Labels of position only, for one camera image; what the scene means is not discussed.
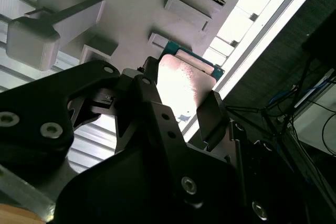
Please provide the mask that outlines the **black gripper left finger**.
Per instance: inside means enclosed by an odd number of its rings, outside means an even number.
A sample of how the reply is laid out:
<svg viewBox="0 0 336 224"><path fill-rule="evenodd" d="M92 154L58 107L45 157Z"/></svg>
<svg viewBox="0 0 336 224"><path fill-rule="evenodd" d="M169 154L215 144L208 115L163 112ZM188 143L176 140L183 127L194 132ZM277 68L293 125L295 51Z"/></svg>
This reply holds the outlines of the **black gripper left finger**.
<svg viewBox="0 0 336 224"><path fill-rule="evenodd" d="M102 114L115 116L123 144L116 154L147 146L176 184L188 167L175 160L189 147L161 102L157 76L151 57L134 77L95 60L1 93L1 192L27 209L56 209L62 190L78 176L65 168L74 131Z"/></svg>

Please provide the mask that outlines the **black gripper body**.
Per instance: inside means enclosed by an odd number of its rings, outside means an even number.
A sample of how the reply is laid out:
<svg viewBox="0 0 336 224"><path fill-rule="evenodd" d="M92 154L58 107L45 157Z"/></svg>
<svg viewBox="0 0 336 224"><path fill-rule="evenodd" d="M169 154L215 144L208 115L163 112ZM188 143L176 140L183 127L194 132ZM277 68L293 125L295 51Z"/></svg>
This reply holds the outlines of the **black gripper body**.
<svg viewBox="0 0 336 224"><path fill-rule="evenodd" d="M156 151L135 146L72 179L56 203L54 223L251 223L234 168L190 146L172 176Z"/></svg>

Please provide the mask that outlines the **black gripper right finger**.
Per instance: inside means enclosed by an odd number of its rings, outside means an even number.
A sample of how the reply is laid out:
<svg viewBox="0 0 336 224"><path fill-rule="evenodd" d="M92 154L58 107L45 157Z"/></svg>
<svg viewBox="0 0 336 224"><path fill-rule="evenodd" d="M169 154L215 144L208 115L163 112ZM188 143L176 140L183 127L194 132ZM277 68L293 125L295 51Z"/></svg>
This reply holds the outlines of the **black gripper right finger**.
<svg viewBox="0 0 336 224"><path fill-rule="evenodd" d="M207 152L223 158L212 167L220 181L211 220L218 223L325 223L318 188L306 184L294 163L286 162L267 142L251 142L233 121L217 92L197 108Z"/></svg>

